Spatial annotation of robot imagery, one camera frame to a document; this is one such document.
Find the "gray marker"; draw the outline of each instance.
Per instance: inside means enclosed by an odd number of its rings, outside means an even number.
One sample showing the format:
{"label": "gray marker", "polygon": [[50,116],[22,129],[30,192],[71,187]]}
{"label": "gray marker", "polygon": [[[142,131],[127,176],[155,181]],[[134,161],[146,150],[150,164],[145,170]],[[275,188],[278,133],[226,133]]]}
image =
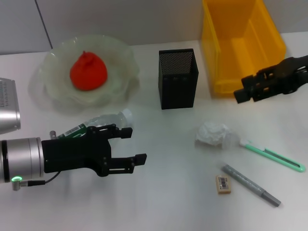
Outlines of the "gray marker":
{"label": "gray marker", "polygon": [[273,197],[271,194],[269,194],[267,191],[262,189],[260,186],[258,186],[256,183],[248,179],[246,176],[243,174],[239,173],[236,171],[234,168],[232,168],[229,165],[225,165],[221,169],[225,173],[227,173],[229,176],[240,182],[242,185],[250,189],[252,192],[257,194],[258,196],[262,197],[263,199],[267,200],[270,202],[272,205],[278,207],[281,204],[281,201],[278,200],[277,198]]}

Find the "black mesh pencil holder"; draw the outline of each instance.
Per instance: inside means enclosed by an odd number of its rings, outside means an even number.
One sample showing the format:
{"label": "black mesh pencil holder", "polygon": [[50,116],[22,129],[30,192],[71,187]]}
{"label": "black mesh pencil holder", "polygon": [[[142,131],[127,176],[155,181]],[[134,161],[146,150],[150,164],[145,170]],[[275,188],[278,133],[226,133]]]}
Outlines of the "black mesh pencil holder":
{"label": "black mesh pencil holder", "polygon": [[193,49],[159,51],[162,109],[193,107],[198,75]]}

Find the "eraser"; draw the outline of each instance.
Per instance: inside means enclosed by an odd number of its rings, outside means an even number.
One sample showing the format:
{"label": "eraser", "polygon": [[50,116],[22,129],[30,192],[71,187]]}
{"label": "eraser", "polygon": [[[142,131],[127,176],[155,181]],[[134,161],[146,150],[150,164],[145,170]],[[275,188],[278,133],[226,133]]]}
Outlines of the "eraser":
{"label": "eraser", "polygon": [[218,194],[231,193],[230,181],[228,176],[216,176],[216,187]]}

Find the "bottle label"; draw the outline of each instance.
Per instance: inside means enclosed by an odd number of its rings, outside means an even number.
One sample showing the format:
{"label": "bottle label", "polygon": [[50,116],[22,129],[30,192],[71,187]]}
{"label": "bottle label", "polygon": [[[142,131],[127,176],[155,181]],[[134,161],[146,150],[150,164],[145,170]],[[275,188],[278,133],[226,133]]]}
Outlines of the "bottle label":
{"label": "bottle label", "polygon": [[58,139],[80,137],[86,134],[86,132],[87,132],[87,127],[84,124],[80,124],[79,126],[72,128],[69,131],[59,135]]}

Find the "yellow storage box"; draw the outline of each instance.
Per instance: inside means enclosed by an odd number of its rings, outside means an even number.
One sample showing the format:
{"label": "yellow storage box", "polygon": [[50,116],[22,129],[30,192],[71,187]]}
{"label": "yellow storage box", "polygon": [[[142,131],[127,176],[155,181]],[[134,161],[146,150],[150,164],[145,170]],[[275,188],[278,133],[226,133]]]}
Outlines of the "yellow storage box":
{"label": "yellow storage box", "polygon": [[202,45],[212,93],[233,96],[241,79],[284,59],[286,47],[262,0],[203,0]]}

